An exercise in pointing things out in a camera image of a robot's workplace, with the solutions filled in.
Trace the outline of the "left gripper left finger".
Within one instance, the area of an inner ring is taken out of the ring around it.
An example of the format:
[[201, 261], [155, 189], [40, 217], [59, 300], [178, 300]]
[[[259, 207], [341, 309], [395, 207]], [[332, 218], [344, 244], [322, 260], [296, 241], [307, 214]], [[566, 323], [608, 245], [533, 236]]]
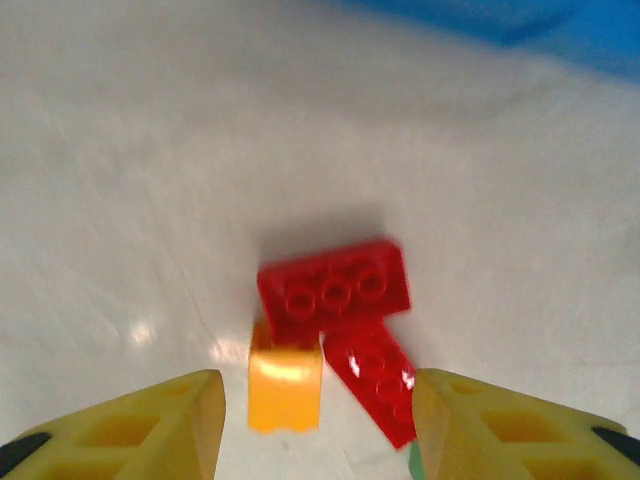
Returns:
[[37, 425], [0, 446], [0, 480], [214, 480], [222, 375], [201, 370]]

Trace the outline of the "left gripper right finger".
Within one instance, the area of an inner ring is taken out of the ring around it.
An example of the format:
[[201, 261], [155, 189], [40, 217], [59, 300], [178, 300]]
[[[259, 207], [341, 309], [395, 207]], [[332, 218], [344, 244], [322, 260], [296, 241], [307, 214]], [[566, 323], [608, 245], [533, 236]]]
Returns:
[[640, 465], [585, 411], [438, 369], [420, 369], [413, 418], [427, 480], [640, 480]]

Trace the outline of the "green lego brick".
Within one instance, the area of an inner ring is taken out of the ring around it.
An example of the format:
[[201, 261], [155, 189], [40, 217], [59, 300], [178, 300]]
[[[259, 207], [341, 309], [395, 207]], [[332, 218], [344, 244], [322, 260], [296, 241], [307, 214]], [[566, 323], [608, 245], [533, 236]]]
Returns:
[[417, 441], [413, 441], [410, 445], [408, 469], [412, 480], [427, 480], [419, 444]]

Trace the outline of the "red lego brick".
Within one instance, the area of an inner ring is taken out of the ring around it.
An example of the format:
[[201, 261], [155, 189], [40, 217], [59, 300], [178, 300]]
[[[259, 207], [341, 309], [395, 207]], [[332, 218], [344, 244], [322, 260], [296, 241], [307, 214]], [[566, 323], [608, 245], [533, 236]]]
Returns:
[[411, 308], [403, 252], [388, 238], [267, 264], [256, 283], [279, 344], [306, 343]]
[[415, 440], [412, 393], [416, 369], [383, 322], [327, 334], [323, 352], [328, 365], [394, 448]]

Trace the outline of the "small yellow lego brick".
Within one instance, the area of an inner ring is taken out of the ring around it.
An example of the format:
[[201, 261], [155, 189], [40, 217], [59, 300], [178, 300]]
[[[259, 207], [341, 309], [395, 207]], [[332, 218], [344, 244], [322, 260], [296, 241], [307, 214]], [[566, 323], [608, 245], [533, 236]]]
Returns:
[[248, 426], [260, 433], [305, 433], [320, 423], [320, 343], [283, 346], [264, 320], [253, 326], [248, 362]]

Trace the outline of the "blue three-compartment bin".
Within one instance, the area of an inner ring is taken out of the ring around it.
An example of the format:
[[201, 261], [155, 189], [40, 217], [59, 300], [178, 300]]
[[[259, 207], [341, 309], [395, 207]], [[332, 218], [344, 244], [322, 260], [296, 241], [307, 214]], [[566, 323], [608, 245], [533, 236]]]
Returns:
[[640, 0], [332, 0], [640, 85]]

